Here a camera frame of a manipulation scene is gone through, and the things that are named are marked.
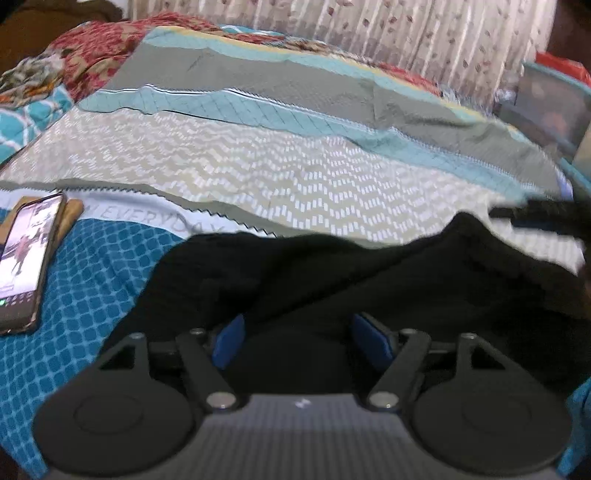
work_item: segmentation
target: phone case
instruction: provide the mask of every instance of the phone case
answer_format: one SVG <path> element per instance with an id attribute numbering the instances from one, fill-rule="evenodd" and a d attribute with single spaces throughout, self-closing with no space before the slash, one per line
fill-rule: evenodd
<path id="1" fill-rule="evenodd" d="M 49 195 L 42 199 L 35 200 L 34 202 L 24 203 L 19 207 L 17 213 L 15 215 L 15 219 L 18 217 L 20 212 L 31 205 L 36 203 L 45 202 L 47 199 L 54 198 L 54 197 L 61 197 L 60 206 L 57 209 L 56 217 L 53 221 L 51 226 L 51 230 L 49 232 L 49 239 L 47 241 L 47 249 L 45 254 L 43 255 L 43 262 L 41 263 L 41 271 L 39 274 L 39 281 L 37 283 L 37 289 L 35 291 L 35 295 L 33 298 L 33 313 L 27 317 L 19 317 L 14 318 L 12 320 L 5 320 L 5 324 L 0 326 L 0 335 L 14 335 L 17 333 L 33 333 L 35 330 L 39 328 L 40 325 L 40 306 L 41 306 L 41 299 L 43 298 L 43 292 L 45 289 L 46 277 L 47 277 L 47 267 L 49 266 L 49 262 L 51 260 L 51 256 L 53 255 L 54 249 L 54 241 L 56 239 L 56 233 L 59 228 L 59 224 L 61 221 L 61 217 L 64 213 L 64 208 L 66 207 L 66 196 L 63 193 L 56 193 L 55 195 Z M 12 223 L 10 230 L 7 234 L 7 238 L 10 236 L 10 232 L 14 226 L 14 222 Z"/>

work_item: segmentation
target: black circular pad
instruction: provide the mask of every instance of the black circular pad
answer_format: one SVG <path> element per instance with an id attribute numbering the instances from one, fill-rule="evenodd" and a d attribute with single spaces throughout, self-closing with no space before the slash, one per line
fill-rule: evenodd
<path id="1" fill-rule="evenodd" d="M 187 400 L 133 371 L 74 379 L 39 409 L 33 435 L 46 462 L 68 473 L 139 472 L 180 450 L 193 429 Z"/>
<path id="2" fill-rule="evenodd" d="M 450 381 L 419 397 L 413 427 L 427 450 L 449 465 L 513 476 L 554 462 L 568 444 L 571 422 L 550 393 L 470 392 Z"/>

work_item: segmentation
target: phone screen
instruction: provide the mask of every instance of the phone screen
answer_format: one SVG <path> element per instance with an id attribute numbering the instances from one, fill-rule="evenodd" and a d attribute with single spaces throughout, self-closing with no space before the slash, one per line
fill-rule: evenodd
<path id="1" fill-rule="evenodd" d="M 7 320 L 30 318 L 50 234 L 63 196 L 22 207 L 0 257 L 0 329 Z"/>

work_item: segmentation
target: teal patterned fabric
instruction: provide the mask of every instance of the teal patterned fabric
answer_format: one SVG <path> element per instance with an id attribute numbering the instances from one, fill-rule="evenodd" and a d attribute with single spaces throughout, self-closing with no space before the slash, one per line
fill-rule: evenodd
<path id="1" fill-rule="evenodd" d="M 0 444 L 31 477 L 47 470 L 31 435 L 35 411 L 94 360 L 155 263 L 180 241 L 140 223 L 78 221 L 48 269 L 39 330 L 0 338 Z"/>
<path id="2" fill-rule="evenodd" d="M 44 100 L 16 109 L 0 108 L 0 164 L 57 122 L 74 102 L 63 85 Z"/>
<path id="3" fill-rule="evenodd" d="M 564 476 L 591 455 L 591 378 L 573 392 L 566 406 L 573 419 L 573 433 L 571 443 L 558 465 L 558 472 Z"/>

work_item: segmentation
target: red floral fabric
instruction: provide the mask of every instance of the red floral fabric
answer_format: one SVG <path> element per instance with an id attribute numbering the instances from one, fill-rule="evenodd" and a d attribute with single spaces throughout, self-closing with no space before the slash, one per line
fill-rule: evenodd
<path id="1" fill-rule="evenodd" d="M 263 43 L 268 35 L 231 34 L 199 17 L 163 12 L 144 20 L 104 23 L 91 21 L 62 34 L 47 52 L 60 52 L 64 57 L 63 83 L 75 102 L 103 87 L 142 39 L 155 27 L 173 25 L 214 35 Z"/>
<path id="2" fill-rule="evenodd" d="M 397 79 L 405 80 L 408 83 L 412 83 L 414 86 L 419 87 L 422 90 L 431 92 L 433 95 L 441 96 L 441 89 L 433 82 L 421 77 L 418 73 L 409 72 L 408 70 L 400 69 L 389 63 L 380 61 L 376 66 L 388 73 L 392 77 Z"/>

